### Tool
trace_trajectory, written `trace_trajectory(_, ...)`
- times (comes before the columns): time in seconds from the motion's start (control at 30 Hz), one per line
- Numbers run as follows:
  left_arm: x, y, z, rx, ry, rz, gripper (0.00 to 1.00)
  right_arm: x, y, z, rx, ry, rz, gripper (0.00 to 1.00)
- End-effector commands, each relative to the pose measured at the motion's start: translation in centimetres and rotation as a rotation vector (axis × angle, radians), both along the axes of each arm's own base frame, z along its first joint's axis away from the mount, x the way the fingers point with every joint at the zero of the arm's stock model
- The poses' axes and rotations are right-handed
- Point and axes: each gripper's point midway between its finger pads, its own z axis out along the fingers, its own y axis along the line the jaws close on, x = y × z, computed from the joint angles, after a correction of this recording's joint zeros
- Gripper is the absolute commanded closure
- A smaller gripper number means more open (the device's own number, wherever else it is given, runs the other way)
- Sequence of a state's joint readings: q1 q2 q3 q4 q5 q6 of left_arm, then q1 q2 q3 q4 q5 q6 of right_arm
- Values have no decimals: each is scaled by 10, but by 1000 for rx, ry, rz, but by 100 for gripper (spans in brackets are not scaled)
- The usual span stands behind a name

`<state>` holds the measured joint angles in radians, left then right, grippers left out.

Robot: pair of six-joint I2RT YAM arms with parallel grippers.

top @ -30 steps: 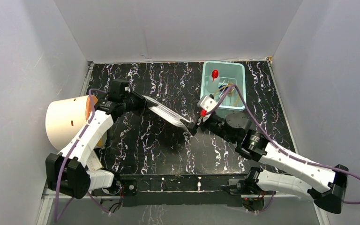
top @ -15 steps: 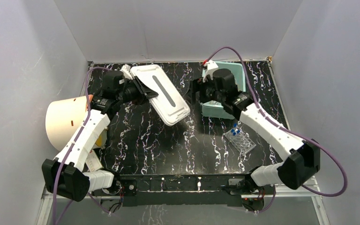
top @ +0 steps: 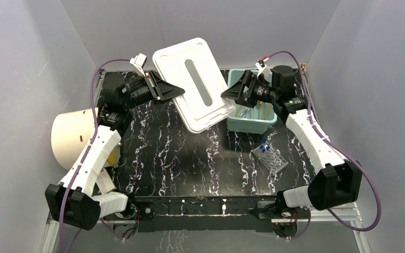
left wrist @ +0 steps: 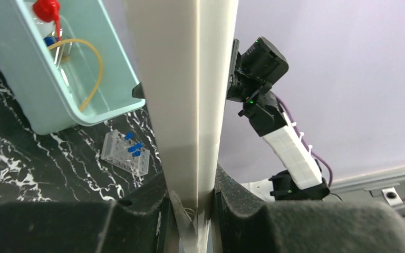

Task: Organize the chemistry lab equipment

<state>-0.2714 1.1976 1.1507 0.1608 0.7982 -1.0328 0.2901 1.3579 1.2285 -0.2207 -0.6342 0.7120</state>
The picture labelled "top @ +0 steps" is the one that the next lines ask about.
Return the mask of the white plastic bin lid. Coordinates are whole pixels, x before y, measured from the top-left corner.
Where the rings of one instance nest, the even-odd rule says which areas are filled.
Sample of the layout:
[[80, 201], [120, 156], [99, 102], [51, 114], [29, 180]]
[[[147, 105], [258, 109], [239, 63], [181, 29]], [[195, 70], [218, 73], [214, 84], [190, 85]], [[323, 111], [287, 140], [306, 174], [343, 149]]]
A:
[[221, 97], [228, 86], [204, 39], [157, 50], [152, 61], [163, 80], [184, 89], [173, 102], [189, 132], [201, 133], [235, 111], [235, 102]]

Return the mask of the clear test tube rack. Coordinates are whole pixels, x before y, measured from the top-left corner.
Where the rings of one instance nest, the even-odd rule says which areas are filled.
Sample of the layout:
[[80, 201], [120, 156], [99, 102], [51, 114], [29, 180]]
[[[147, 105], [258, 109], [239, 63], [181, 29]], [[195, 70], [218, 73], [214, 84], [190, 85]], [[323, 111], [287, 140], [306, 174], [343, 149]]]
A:
[[276, 175], [281, 170], [283, 170], [288, 162], [285, 158], [281, 156], [281, 153], [278, 149], [274, 148], [268, 141], [264, 146], [270, 146], [269, 150], [266, 150], [266, 153], [262, 153], [262, 150], [259, 148], [263, 145], [263, 142], [256, 148], [252, 150], [252, 154], [269, 170], [270, 174]]

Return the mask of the tan rubber tubing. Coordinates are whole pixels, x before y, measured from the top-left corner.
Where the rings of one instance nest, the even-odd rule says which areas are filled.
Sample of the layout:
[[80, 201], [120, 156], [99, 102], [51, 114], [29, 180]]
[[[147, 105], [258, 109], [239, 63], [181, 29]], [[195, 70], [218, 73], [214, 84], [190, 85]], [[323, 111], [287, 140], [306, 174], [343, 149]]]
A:
[[235, 117], [251, 120], [266, 120], [271, 109], [272, 105], [269, 103], [257, 103], [254, 108], [240, 106], [235, 113]]

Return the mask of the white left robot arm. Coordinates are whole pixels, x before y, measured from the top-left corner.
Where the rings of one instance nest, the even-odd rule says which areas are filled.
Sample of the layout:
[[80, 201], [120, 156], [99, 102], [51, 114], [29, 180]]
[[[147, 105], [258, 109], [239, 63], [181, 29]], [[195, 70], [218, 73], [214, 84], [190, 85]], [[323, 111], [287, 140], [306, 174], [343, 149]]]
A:
[[131, 124], [132, 109], [149, 102], [166, 103], [184, 93], [155, 72], [144, 72], [131, 85], [122, 74], [113, 73], [103, 81], [100, 106], [59, 114], [52, 125], [51, 146], [67, 173], [45, 190], [52, 218], [90, 230], [113, 213], [123, 219], [134, 217], [137, 206], [126, 194], [107, 190], [94, 195], [94, 186], [102, 169], [118, 162], [116, 152]]

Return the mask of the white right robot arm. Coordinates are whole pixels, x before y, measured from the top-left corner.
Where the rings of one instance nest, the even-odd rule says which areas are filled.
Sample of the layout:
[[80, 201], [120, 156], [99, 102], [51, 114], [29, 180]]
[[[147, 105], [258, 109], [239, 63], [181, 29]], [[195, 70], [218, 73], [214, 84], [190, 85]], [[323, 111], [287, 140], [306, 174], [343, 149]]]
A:
[[276, 212], [290, 218], [297, 208], [325, 210], [355, 202], [359, 196], [362, 172], [350, 159], [327, 144], [327, 137], [315, 130], [314, 119], [308, 114], [308, 102], [296, 95], [296, 71], [279, 65], [271, 69], [271, 81], [263, 73], [245, 70], [237, 82], [221, 94], [238, 105], [252, 108], [257, 102], [270, 103], [285, 126], [297, 137], [306, 151], [315, 177], [304, 187], [280, 191]]

